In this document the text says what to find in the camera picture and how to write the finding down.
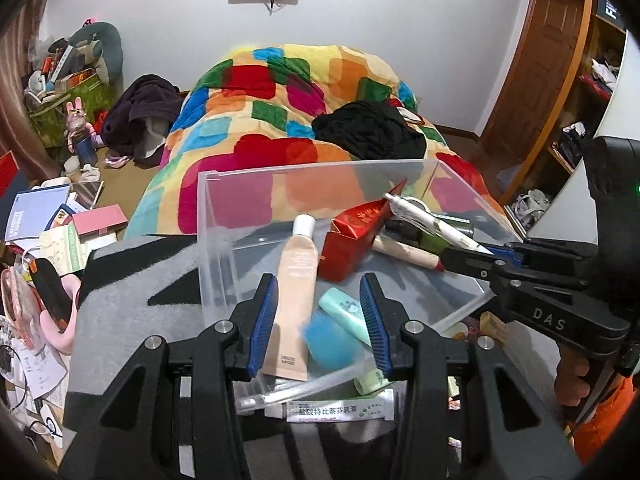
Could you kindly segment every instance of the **white wall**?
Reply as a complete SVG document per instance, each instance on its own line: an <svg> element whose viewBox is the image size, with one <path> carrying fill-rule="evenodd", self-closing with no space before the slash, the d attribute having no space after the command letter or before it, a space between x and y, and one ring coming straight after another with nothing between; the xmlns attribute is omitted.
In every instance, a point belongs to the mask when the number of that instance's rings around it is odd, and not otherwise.
<svg viewBox="0 0 640 480"><path fill-rule="evenodd" d="M238 46L346 44L386 60L431 121L473 131L511 62L521 2L283 1L270 16L265 0L49 0L40 36L69 36L88 17L113 23L125 86L157 73L182 89Z"/></svg>
<svg viewBox="0 0 640 480"><path fill-rule="evenodd" d="M484 130L484 127L486 126L487 121L491 116L491 112L494 111L495 102L498 100L498 96L502 91L504 80L507 79L507 74L509 73L509 69L511 68L511 61L513 60L513 56L516 53L516 49L518 47L518 42L520 41L522 27L524 26L524 20L527 17L527 10L529 10L529 0L520 0L516 19L513 22L513 29L511 30L511 38L507 46L507 51L502 60L500 72L498 72L498 76L495 78L494 86L491 90L489 98L487 99L486 105L484 106L484 110L480 115L478 124L476 124L476 127L473 130L477 136L482 135L482 131Z"/></svg>
<svg viewBox="0 0 640 480"><path fill-rule="evenodd" d="M627 33L616 91L613 92L597 136L640 140L638 103L640 102L640 48ZM580 162L549 210L529 232L530 236L596 243L595 202L589 194L584 164Z"/></svg>

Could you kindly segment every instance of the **curtain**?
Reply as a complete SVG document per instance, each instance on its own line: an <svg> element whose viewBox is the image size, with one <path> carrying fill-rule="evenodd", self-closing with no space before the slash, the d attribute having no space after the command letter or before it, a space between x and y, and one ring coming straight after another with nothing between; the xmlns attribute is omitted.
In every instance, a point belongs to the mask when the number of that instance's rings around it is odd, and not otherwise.
<svg viewBox="0 0 640 480"><path fill-rule="evenodd" d="M31 180L60 175L31 126L22 98L22 76L31 73L27 49L37 35L47 0L28 0L0 39L0 153L13 150Z"/></svg>

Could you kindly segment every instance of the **wooden door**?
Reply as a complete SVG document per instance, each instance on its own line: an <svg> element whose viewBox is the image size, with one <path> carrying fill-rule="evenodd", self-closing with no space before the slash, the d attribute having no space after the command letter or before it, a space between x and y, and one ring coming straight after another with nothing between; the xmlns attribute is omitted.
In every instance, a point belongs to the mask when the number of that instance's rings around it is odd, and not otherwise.
<svg viewBox="0 0 640 480"><path fill-rule="evenodd" d="M530 0L523 36L480 143L522 162L558 98L574 54L584 0Z"/></svg>

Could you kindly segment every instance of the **transparent plastic container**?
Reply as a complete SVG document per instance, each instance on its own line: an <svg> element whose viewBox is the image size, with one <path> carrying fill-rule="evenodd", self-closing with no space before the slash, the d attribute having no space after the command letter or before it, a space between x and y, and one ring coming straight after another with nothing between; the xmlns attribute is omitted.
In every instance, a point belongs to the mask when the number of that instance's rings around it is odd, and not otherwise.
<svg viewBox="0 0 640 480"><path fill-rule="evenodd" d="M265 272L276 274L297 215L306 213L316 218L314 242L321 253L330 222L337 214L382 198L405 178L404 196L420 198L435 213L471 220L477 241L503 244L516 240L508 221L438 160L331 162L201 173L198 245L205 325L228 319L236 304L254 296ZM332 286L357 300L365 272L375 272L385 295L401 301L412 319L438 332L486 301L486 282L434 272L369 251L344 282L318 279L314 309ZM309 355L308 380L304 382L260 372L251 383L236 383L238 412L317 394L375 369L370 350L362 347L362 357L356 364L334 372L320 369Z"/></svg>

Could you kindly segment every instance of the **human hand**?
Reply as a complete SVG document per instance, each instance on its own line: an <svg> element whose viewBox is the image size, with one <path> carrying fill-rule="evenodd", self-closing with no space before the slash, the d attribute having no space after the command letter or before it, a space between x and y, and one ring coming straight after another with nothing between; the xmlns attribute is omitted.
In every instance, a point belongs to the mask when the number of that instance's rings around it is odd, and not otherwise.
<svg viewBox="0 0 640 480"><path fill-rule="evenodd" d="M563 406L578 406L589 395L591 387L581 379L589 371L589 360L578 352L559 345L560 362L556 368L554 390Z"/></svg>

